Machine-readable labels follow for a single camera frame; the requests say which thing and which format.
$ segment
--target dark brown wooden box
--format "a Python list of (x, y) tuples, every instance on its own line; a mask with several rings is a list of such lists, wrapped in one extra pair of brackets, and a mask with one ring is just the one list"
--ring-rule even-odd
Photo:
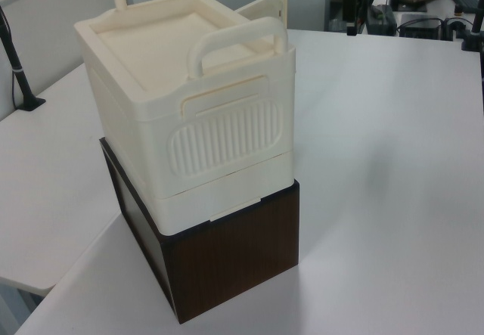
[(167, 237), (104, 138), (101, 145), (123, 215), (180, 324), (297, 265), (296, 180), (260, 203)]

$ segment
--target ribbed panel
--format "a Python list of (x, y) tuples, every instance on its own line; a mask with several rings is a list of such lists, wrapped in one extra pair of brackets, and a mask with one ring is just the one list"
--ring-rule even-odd
[(278, 106), (259, 101), (180, 128), (169, 145), (170, 163), (177, 175), (196, 175), (264, 150), (280, 133)]

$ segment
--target wooden box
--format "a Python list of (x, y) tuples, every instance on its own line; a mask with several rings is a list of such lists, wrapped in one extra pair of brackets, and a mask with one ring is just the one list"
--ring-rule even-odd
[(180, 324), (297, 265), (297, 181), (257, 204), (167, 237), (104, 138), (101, 145), (123, 215)]

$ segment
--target cream storage box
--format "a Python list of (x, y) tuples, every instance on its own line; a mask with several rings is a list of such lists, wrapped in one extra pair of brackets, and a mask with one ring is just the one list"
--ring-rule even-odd
[(283, 23), (155, 0), (75, 25), (107, 143), (173, 235), (291, 186), (295, 49)]

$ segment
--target plastic storage box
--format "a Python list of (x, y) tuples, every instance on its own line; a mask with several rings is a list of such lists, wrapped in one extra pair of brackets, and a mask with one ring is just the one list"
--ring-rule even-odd
[(114, 1), (76, 31), (106, 140), (160, 233), (291, 186), (295, 49), (283, 23), (215, 0)]

